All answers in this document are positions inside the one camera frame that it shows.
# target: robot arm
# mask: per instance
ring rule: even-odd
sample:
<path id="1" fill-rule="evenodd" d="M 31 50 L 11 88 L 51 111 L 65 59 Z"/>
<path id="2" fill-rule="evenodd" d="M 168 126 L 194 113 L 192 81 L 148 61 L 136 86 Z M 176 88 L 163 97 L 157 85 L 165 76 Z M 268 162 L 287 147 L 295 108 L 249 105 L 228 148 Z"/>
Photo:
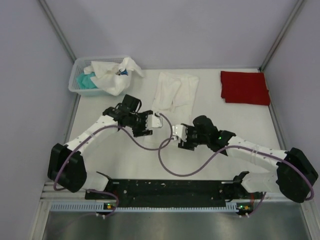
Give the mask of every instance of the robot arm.
<path id="1" fill-rule="evenodd" d="M 272 156 L 294 165 L 311 185 L 318 179 L 318 173 L 304 153 L 297 148 L 284 151 L 258 146 L 236 136 L 233 132 L 218 130 L 212 121 L 204 115 L 195 118 L 193 125 L 181 124 L 172 127 L 173 135 L 180 139 L 179 148 L 193 151 L 198 145 L 207 145 L 208 148 L 216 152 L 225 146 L 240 146 L 239 148 L 225 149 L 221 153 L 226 156 L 243 159 L 268 170 L 266 173 L 247 171 L 239 175 L 241 185 L 248 193 L 282 193 L 297 203 L 303 203 L 306 199 L 310 192 L 306 182 L 291 167 L 271 158 Z"/>
<path id="2" fill-rule="evenodd" d="M 134 137 L 152 135 L 152 128 L 161 128 L 163 119 L 151 110 L 138 112 L 141 105 L 139 99 L 125 95 L 122 103 L 107 108 L 80 136 L 65 145 L 57 143 L 51 150 L 48 177 L 54 181 L 73 152 L 57 183 L 73 193 L 80 189 L 103 191 L 108 178 L 97 172 L 87 172 L 90 163 L 86 159 L 104 139 L 118 131 L 117 126 L 130 127 Z"/>

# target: red cloth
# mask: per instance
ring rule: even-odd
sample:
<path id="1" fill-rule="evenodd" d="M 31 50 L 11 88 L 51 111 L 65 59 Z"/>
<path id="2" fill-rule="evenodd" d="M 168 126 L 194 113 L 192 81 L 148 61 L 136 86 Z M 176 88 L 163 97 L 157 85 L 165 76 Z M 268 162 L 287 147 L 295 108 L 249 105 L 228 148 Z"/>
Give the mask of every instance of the red cloth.
<path id="1" fill-rule="evenodd" d="M 226 103 L 270 104 L 265 75 L 262 72 L 221 71 L 221 97 Z"/>

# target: gray wall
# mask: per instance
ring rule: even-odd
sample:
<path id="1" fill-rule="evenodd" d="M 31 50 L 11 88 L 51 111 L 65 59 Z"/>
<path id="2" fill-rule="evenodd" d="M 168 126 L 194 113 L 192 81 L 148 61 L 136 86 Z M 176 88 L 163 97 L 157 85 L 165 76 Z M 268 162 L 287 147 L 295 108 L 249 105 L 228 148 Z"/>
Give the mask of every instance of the gray wall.
<path id="1" fill-rule="evenodd" d="M 24 240 L 65 130 L 72 63 L 37 1 L 2 0 L 0 22 L 0 235 Z"/>
<path id="2" fill-rule="evenodd" d="M 265 74 L 289 147 L 301 148 L 320 174 L 320 1 L 308 0 Z M 315 184 L 320 208 L 320 183 Z"/>
<path id="3" fill-rule="evenodd" d="M 297 0 L 47 0 L 77 57 L 259 67 Z"/>

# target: crumpled white cloth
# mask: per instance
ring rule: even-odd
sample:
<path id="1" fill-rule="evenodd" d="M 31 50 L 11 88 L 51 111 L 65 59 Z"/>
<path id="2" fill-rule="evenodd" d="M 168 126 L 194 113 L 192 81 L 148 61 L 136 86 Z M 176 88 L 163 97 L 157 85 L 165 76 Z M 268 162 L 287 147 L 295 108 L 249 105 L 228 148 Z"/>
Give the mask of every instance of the crumpled white cloth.
<path id="1" fill-rule="evenodd" d="M 125 70 L 127 70 L 128 75 L 118 75 L 119 72 Z M 90 79 L 97 88 L 114 96 L 118 96 L 130 86 L 133 71 L 137 72 L 141 77 L 144 76 L 141 68 L 130 57 L 125 57 L 122 63 L 92 61 L 90 66 L 83 69 L 86 75 L 95 74 Z"/>
<path id="2" fill-rule="evenodd" d="M 199 78 L 190 74 L 161 72 L 156 87 L 151 110 L 163 113 L 172 123 L 192 123 L 192 110 L 196 98 Z M 169 137 L 170 128 L 164 123 L 162 128 L 153 129 L 153 134 L 144 137 L 144 142 L 159 144 Z"/>

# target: plastic bin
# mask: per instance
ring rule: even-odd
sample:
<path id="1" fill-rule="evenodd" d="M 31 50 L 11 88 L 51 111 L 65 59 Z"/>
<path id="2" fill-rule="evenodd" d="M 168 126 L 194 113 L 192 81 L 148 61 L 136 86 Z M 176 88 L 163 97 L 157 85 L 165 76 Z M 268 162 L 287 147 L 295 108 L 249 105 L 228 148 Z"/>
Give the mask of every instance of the plastic bin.
<path id="1" fill-rule="evenodd" d="M 96 57 L 80 57 L 75 60 L 74 65 L 72 67 L 70 79 L 69 79 L 69 90 L 74 93 L 78 93 L 81 96 L 98 96 L 98 95 L 110 95 L 109 93 L 99 89 L 80 89 L 77 83 L 76 78 L 84 71 L 84 68 L 91 65 L 91 61 L 100 61 L 100 62 L 114 62 L 114 63 L 122 63 L 123 59 L 128 56 L 96 56 Z"/>

